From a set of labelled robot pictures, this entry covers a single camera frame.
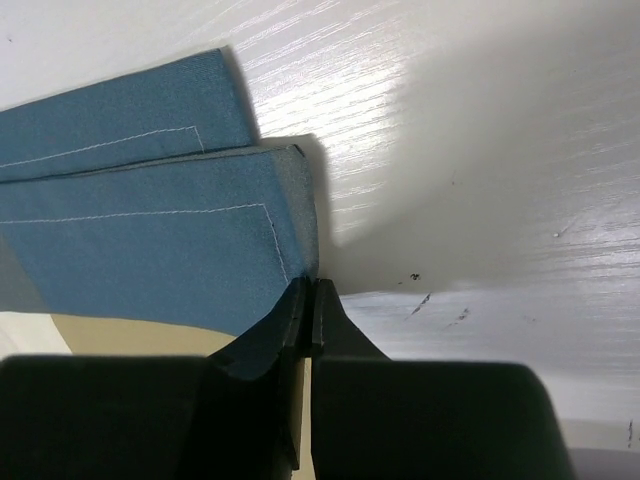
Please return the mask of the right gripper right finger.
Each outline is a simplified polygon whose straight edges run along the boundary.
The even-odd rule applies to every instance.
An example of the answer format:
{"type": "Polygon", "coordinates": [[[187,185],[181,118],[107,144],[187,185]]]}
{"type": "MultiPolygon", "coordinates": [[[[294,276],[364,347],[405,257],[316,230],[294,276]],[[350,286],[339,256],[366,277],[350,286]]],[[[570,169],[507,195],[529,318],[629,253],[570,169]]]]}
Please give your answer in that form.
{"type": "Polygon", "coordinates": [[[393,360],[318,283],[311,453],[319,479],[571,479],[550,398],[520,364],[393,360]]]}

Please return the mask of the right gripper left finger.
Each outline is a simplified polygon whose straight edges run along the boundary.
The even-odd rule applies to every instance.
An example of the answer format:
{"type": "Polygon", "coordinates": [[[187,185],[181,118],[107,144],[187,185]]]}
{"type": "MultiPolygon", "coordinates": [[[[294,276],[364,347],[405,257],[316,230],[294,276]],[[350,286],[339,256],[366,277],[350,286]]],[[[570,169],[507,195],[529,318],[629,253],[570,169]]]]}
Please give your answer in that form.
{"type": "Polygon", "coordinates": [[[300,465],[308,283],[208,356],[1,363],[5,479],[287,479],[300,465]]]}

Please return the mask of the blue tan white placemat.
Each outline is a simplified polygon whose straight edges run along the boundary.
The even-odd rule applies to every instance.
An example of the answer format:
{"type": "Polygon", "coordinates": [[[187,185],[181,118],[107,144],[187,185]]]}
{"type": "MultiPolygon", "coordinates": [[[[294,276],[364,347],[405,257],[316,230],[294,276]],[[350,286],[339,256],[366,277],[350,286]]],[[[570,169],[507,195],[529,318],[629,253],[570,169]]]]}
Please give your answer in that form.
{"type": "Polygon", "coordinates": [[[263,319],[318,270],[313,182],[212,49],[1,114],[1,306],[176,334],[263,319]]]}

